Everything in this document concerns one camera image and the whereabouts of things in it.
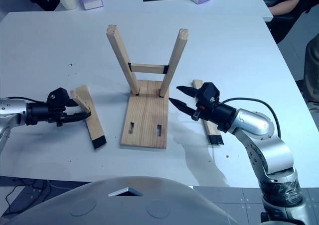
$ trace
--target black cable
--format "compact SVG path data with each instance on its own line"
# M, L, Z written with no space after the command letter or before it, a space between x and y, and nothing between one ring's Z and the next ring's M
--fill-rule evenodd
M44 103L44 102L41 102L41 101L37 101L37 100L33 100L33 99L30 99L30 98L27 98L27 97L7 97L8 99L21 99L21 100L27 100L27 101L30 101L30 102L36 102L36 103Z
M279 121L278 121L278 118L276 116L276 113L271 108L271 106L268 105L266 102L259 100L259 99L255 99L255 98L236 97L236 98L230 98L230 99L224 100L223 103L227 103L230 101L253 101L253 102L259 102L261 104L264 104L270 110L271 114L273 114L273 117L275 119L276 126L277 126L277 134L278 134L278 137L281 138L281 130L280 130L280 125L279 125Z
M33 184L26 184L26 185L16 185L13 190L5 197L5 201L8 203L8 210L9 210L9 213L4 213L3 215L11 215L11 214L20 214L20 213L23 213L25 210L29 209L39 198L40 196L42 195L43 191L45 190L46 188L46 180L43 180L43 183L42 183L42 188L41 188L41 193L36 197L36 199L34 199L28 206L26 206L24 209L21 209L21 210L18 210L18 211L11 211L11 204L9 203L8 201L8 196L10 194L12 194L15 189L19 186L33 186L34 183L35 183L36 180L34 180Z

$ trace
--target wooden board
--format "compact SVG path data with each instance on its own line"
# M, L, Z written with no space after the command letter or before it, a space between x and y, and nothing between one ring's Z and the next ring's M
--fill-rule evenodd
M81 100L84 101L90 108L91 115L88 118L86 118L85 121L90 132L93 147L94 149L98 149L102 145L106 144L106 139L99 117L96 113L90 92L86 85L78 87L77 89L75 89L75 92L81 98Z
M203 80L193 80L193 87L196 89L201 88ZM202 120L206 130L206 134L211 144L220 145L224 144L220 131L217 129L217 125L213 122Z
M79 105L79 107L82 108L86 113L90 112L90 108L88 105L79 97L79 95L76 93L75 90L70 91L71 98L76 102L76 104Z
M129 63L132 72L145 72L145 73L157 73L163 74L165 71L165 65L151 65L140 63Z
M166 149L168 95L159 97L161 82L138 80L140 94L131 93L122 145Z

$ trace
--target wooden piece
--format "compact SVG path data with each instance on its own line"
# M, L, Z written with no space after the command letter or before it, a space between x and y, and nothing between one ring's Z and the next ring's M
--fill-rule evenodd
M102 145L106 144L106 139L98 115L96 113L90 92L86 85L78 87L77 89L75 89L75 92L91 110L91 116L86 118L85 121L90 132L93 147L97 149Z
M201 88L203 85L202 80L193 80L193 87L196 89ZM204 127L206 130L206 134L209 138L209 141L213 145L219 145L219 144L224 144L223 139L221 137L220 131L217 129L217 125L214 124L213 122L203 120Z
M183 53L183 50L185 48L187 39L188 39L188 30L184 28L180 29L173 51L170 56L167 74L164 76L162 85L160 87L160 92L159 92L160 97L164 97L166 95L166 92L168 91L170 82L173 78L173 75L178 65L178 62L180 60L181 54Z
M131 63L132 72L146 72L146 73L158 73L163 74L165 65L151 65L151 64L139 64Z
M121 144L166 149L168 93L159 97L161 82L138 80L139 96L131 93Z
M130 71L130 68L129 68L130 59L126 52L125 46L123 44L123 41L121 39L117 26L109 25L106 35L121 65L124 76L126 77L126 80L128 81L131 87L132 93L137 95L139 93L139 87L137 85L136 76L134 72Z
M71 98L82 108L86 113L90 112L88 105L79 97L75 90L70 91Z

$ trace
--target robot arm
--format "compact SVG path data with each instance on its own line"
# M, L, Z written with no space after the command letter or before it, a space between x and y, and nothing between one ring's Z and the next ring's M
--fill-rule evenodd
M177 88L198 99L197 110L194 110L170 98L180 111L193 120L201 118L217 124L217 129L232 133L245 146L263 194L266 213L262 214L262 222L310 225L293 156L288 146L274 134L272 121L262 113L237 110L220 103L219 91L212 83L204 83L198 90L184 86Z
M0 153L13 127L37 124L39 121L56 122L57 126L62 126L63 123L80 121L91 115L85 112L68 115L64 112L66 107L75 106L78 105L63 88L51 92L46 102L0 99Z

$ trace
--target floor tile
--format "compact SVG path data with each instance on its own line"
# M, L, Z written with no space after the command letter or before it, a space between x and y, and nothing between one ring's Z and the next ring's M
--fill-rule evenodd
M248 216L245 204L216 204L228 213L238 224L248 224Z
M218 187L198 187L194 190L202 194L213 203L244 203L242 188L218 188Z

